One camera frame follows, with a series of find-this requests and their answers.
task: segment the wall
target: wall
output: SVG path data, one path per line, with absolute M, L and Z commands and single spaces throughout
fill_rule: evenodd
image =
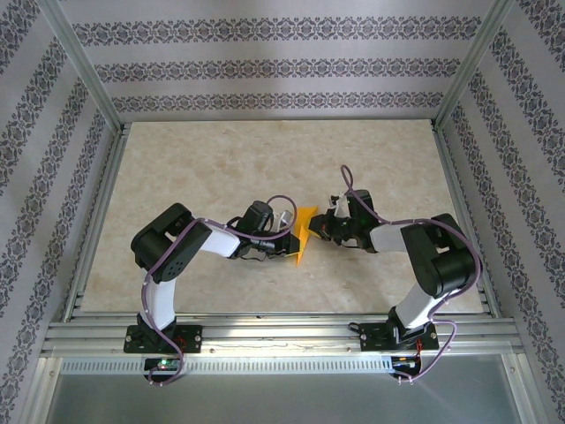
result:
M 492 0 L 67 0 L 123 120 L 434 117 Z
M 0 0 L 0 423 L 74 272 L 109 129 L 35 2 Z
M 446 126 L 448 150 L 506 316 L 550 422 L 565 422 L 565 14 L 515 2 Z

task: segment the yellow paper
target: yellow paper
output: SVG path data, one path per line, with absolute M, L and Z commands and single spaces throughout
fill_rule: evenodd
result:
M 308 225 L 310 225 L 310 220 L 314 215 L 316 215 L 316 213 L 318 213 L 317 206 L 311 208 L 298 208 L 297 221 L 294 224 L 294 233 L 300 240 L 300 251 L 298 252 L 297 256 L 297 266 L 298 264 L 300 264 L 302 254 L 306 249 L 306 242 L 308 241 L 308 237 L 310 236 Z

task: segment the marble floor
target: marble floor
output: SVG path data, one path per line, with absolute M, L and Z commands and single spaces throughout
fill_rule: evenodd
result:
M 227 222 L 255 200 L 287 194 L 318 206 L 345 189 L 339 167 L 389 219 L 455 216 L 426 120 L 135 123 L 87 282 L 82 309 L 137 311 L 133 236 L 174 202 Z M 275 209 L 288 208 L 281 201 Z M 408 257 L 367 254 L 310 238 L 296 259 L 229 261 L 199 253 L 177 280 L 187 313 L 387 312 L 415 284 Z M 482 312 L 476 290 L 446 311 Z

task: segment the robotic arm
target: robotic arm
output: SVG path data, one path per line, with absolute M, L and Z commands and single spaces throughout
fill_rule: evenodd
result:
M 465 244 L 451 232 L 434 223 L 382 224 L 373 209 L 366 190 L 351 191 L 330 198 L 331 208 L 325 215 L 313 217 L 309 229 L 338 246 L 363 249 L 368 253 L 406 252 L 417 283 L 406 298 L 388 313 L 386 327 L 370 337 L 375 349 L 396 350 L 412 347 L 417 338 L 431 334 L 429 316 L 447 296 L 462 290 L 475 277 L 475 261 Z M 449 214 L 435 216 L 432 221 L 444 223 L 461 232 Z
M 211 220 L 200 221 L 180 203 L 175 203 L 157 216 L 132 241 L 135 263 L 146 272 L 170 249 L 172 238 L 178 238 L 188 225 L 192 228 L 153 272 L 146 288 L 147 305 L 138 314 L 137 329 L 129 336 L 129 342 L 126 338 L 124 349 L 127 351 L 130 348 L 132 352 L 132 348 L 141 346 L 143 352 L 166 352 L 170 348 L 155 330 L 158 329 L 171 340 L 176 335 L 173 306 L 175 284 L 177 277 L 198 251 L 228 259 L 250 259 L 246 256 L 253 250 L 263 254 L 262 259 L 255 257 L 259 261 L 296 254 L 300 249 L 300 241 L 289 231 L 284 233 L 291 221 L 291 212 L 285 210 L 275 214 L 263 201 L 255 201 L 243 217 L 237 216 L 226 225 Z

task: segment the black plastic bracket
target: black plastic bracket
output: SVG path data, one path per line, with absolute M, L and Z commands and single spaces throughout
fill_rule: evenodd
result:
M 200 353 L 202 346 L 202 326 L 177 324 L 171 340 L 183 353 Z M 125 333 L 125 353 L 176 353 L 169 344 L 156 344 L 140 325 L 130 325 Z
M 440 348 L 435 326 L 427 324 L 419 333 L 413 333 L 410 339 L 399 339 L 390 330 L 387 322 L 368 322 L 357 324 L 352 322 L 349 329 L 359 336 L 361 352 L 382 351 L 416 351 L 419 340 L 423 351 L 434 351 Z

